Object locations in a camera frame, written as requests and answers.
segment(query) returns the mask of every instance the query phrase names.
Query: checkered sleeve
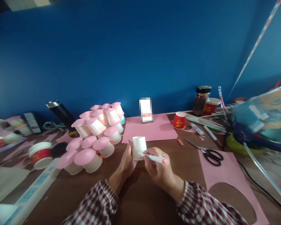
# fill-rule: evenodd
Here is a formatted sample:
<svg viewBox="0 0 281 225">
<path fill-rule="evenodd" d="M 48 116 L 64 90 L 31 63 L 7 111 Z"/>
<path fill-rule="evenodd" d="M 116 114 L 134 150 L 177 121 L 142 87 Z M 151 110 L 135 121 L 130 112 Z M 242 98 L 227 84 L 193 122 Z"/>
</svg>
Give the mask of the checkered sleeve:
<svg viewBox="0 0 281 225">
<path fill-rule="evenodd" d="M 107 179 L 98 181 L 86 194 L 78 209 L 68 216 L 62 225 L 111 224 L 111 216 L 117 211 L 118 197 Z"/>
<path fill-rule="evenodd" d="M 231 205 L 220 203 L 195 182 L 185 181 L 177 212 L 185 224 L 247 224 Z"/>
</svg>

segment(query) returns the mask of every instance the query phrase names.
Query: white paper cup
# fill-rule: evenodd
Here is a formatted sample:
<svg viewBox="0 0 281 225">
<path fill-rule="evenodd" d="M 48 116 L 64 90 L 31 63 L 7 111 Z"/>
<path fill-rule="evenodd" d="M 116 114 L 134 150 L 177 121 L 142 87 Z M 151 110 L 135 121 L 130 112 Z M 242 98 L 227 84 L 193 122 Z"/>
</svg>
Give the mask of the white paper cup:
<svg viewBox="0 0 281 225">
<path fill-rule="evenodd" d="M 147 150 L 145 137 L 133 137 L 132 158 L 134 160 L 143 160 L 144 157 L 140 156 L 139 153 L 143 153 L 145 150 Z"/>
</svg>

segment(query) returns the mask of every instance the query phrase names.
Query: finger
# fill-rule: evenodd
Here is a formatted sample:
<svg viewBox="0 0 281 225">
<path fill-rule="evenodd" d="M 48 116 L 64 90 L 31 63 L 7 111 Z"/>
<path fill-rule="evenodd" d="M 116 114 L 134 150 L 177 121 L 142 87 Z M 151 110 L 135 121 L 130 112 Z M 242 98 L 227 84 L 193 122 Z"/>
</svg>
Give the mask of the finger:
<svg viewBox="0 0 281 225">
<path fill-rule="evenodd" d="M 157 174 L 155 167 L 153 166 L 152 161 L 149 159 L 148 156 L 145 156 L 145 167 L 150 174 L 151 177 L 154 177 Z"/>
</svg>

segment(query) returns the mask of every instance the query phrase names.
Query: jar lid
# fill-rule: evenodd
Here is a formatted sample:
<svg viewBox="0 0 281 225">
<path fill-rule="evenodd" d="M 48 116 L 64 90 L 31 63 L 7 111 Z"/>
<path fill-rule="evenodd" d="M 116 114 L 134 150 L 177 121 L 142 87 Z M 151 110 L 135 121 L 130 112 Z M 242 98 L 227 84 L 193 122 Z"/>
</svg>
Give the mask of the jar lid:
<svg viewBox="0 0 281 225">
<path fill-rule="evenodd" d="M 203 85 L 196 88 L 196 92 L 200 94 L 207 94 L 211 92 L 211 86 Z"/>
</svg>

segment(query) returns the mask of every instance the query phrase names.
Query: pink paper sheet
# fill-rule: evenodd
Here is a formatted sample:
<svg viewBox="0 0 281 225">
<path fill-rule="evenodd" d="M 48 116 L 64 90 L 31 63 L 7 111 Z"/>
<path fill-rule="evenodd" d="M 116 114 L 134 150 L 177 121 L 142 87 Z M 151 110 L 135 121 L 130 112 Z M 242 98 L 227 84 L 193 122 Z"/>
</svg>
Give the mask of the pink paper sheet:
<svg viewBox="0 0 281 225">
<path fill-rule="evenodd" d="M 261 206 L 255 197 L 250 185 L 244 176 L 240 166 L 238 165 L 234 154 L 231 152 L 221 152 L 224 160 L 221 161 L 222 165 L 216 167 L 209 163 L 203 155 L 203 152 L 198 150 L 200 161 L 203 169 L 207 191 L 216 183 L 227 183 L 237 190 L 239 190 L 246 199 L 250 202 L 255 210 L 257 221 L 254 225 L 267 225 L 269 224 Z"/>
<path fill-rule="evenodd" d="M 153 115 L 151 123 L 142 123 L 140 117 L 127 118 L 122 143 L 132 141 L 132 138 L 137 136 L 145 136 L 146 141 L 171 140 L 178 137 L 165 113 Z"/>
</svg>

